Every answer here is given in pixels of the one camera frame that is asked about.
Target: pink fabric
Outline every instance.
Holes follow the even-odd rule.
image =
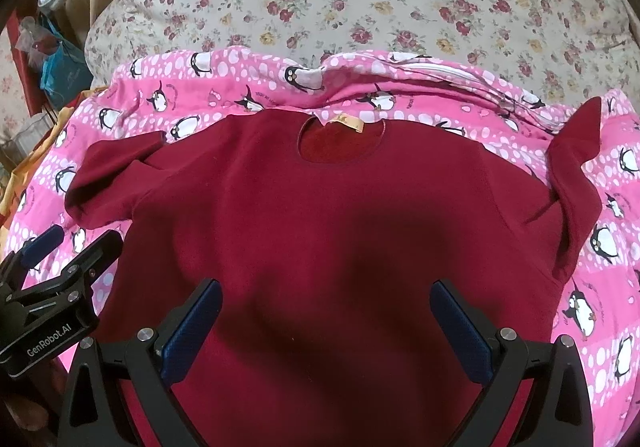
[[[306,110],[323,123],[344,112],[365,122],[400,118],[438,125],[480,141],[545,184],[546,148],[575,110],[544,106],[529,92],[480,68],[396,52],[340,54],[315,70],[240,46],[139,59],[118,67],[110,89],[82,103],[26,191],[6,249],[19,249],[53,223],[62,224],[68,236],[30,275],[28,284],[59,274],[84,243],[105,230],[85,233],[73,226],[63,208],[65,188],[89,145],[153,130],[164,130],[172,142],[229,114],[267,107]],[[550,337],[566,333],[578,344],[596,447],[614,445],[639,408],[638,152],[640,120],[626,96],[611,90],[602,97],[601,153],[583,167],[598,189],[602,213],[593,239],[582,247],[572,282],[564,288]],[[125,234],[129,222],[107,228]],[[115,266],[94,285],[98,311],[113,271]],[[70,361],[70,352],[65,361]]]

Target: red sweater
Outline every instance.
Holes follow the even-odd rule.
[[[156,132],[89,148],[66,209],[89,229],[132,220],[95,336],[155,326],[213,277],[222,313],[174,386],[211,446],[442,445],[479,386],[430,313],[430,286],[448,278],[498,327],[549,340],[600,211],[580,169],[598,152],[599,102],[549,147],[553,190],[479,143],[401,120],[308,132],[303,158],[307,121],[265,110],[171,145]],[[340,163],[318,163],[332,154]]]

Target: bed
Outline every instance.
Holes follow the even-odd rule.
[[[640,99],[640,48],[634,35],[637,26],[626,0],[114,0],[90,28],[85,55],[96,84],[109,84],[112,76],[113,84],[118,84],[130,77],[131,70],[146,74],[147,68],[157,66],[158,59],[164,58],[159,54],[172,50],[188,49],[191,55],[193,51],[208,53],[232,45],[248,46],[265,58],[286,57],[308,68],[331,65],[332,55],[345,52],[352,55],[382,49],[419,54],[477,66],[500,83],[512,82],[546,103],[561,104],[554,112],[559,121],[571,112],[570,107],[609,90],[613,92],[607,98],[619,101],[620,115],[635,116],[631,105],[638,110]],[[34,194],[55,190],[52,172],[69,167],[77,170],[93,141],[126,138],[142,127],[148,131],[175,122],[169,114],[153,120],[147,117],[142,124],[138,108],[113,104],[116,97],[112,99],[110,91],[113,93],[113,87],[87,99],[76,110],[31,184],[20,199],[14,200],[8,249],[19,247],[53,223],[65,225],[73,247],[97,237],[98,231],[79,233],[73,227],[64,213],[60,192],[49,193],[46,202],[35,203]],[[218,120],[214,109],[219,101],[217,94],[212,90],[206,100],[185,100],[193,109],[196,104],[200,106],[198,102],[202,104],[198,107],[202,119],[208,117],[203,126]],[[76,138],[77,128],[95,125],[97,113],[105,108],[126,111],[117,130],[95,131],[90,139]],[[322,110],[318,115],[324,118]],[[434,116],[428,115],[424,123],[434,123]],[[629,144],[638,146],[640,139],[633,138]],[[594,173],[593,181],[598,179]],[[36,218],[39,204],[47,209]],[[118,222],[113,228],[125,234],[128,224]],[[30,276],[30,283],[58,274],[73,253],[67,250],[50,255]],[[640,248],[629,249],[629,253],[633,261],[627,266],[640,259]],[[112,281],[110,270],[95,286],[94,305],[98,310],[106,301]],[[629,331],[636,335],[634,347],[640,345],[640,315],[629,313],[632,299],[638,297],[627,294],[629,290],[638,291],[638,280],[607,279],[603,286],[592,286],[595,290],[618,288],[625,293],[626,306],[618,313],[618,309],[612,310],[606,337],[586,342],[581,350],[588,377],[597,381],[590,390],[592,410],[610,413],[613,408],[607,394],[614,369],[610,359]],[[567,297],[572,290],[566,288]],[[559,307],[555,334],[571,324],[562,309],[567,306]],[[67,362],[71,353],[66,354]],[[634,370],[633,378],[626,380],[633,387],[638,361]],[[601,371],[605,371],[604,382]],[[601,383],[598,398],[594,398],[595,388]],[[616,404],[620,412],[615,423],[596,433],[597,447],[615,445],[638,413],[638,391],[632,394],[633,402]]]

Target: floral bedsheet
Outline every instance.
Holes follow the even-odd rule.
[[[245,45],[307,67],[366,48],[482,66],[547,102],[622,88],[640,98],[640,50],[622,0],[114,0],[86,57],[105,84],[148,54]]]

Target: neckline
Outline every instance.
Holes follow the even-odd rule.
[[[294,149],[295,155],[296,155],[296,159],[304,164],[306,164],[307,166],[316,166],[316,167],[346,167],[346,166],[353,166],[353,165],[357,165],[357,164],[361,164],[364,163],[368,160],[370,160],[372,158],[372,156],[374,154],[378,155],[380,154],[380,152],[382,151],[383,147],[386,146],[386,142],[388,142],[389,137],[389,130],[390,130],[390,126],[391,124],[386,123],[386,119],[384,118],[380,118],[380,120],[378,122],[374,122],[374,123],[381,123],[382,122],[382,133],[380,134],[380,136],[378,137],[376,144],[373,145],[372,147],[368,148],[364,153],[360,154],[359,156],[356,156],[354,158],[351,158],[347,161],[343,161],[343,162],[329,162],[329,163],[325,163],[325,162],[314,162],[311,160],[306,159],[304,156],[302,156],[302,153],[300,152],[300,144],[302,143],[302,136],[304,134],[304,132],[309,128],[309,125],[311,123],[313,123],[315,120],[319,121],[319,118],[314,115],[314,114],[310,114],[308,116],[308,118],[302,123],[300,129],[294,134],[294,142],[293,145],[291,145],[290,147],[292,147]]]

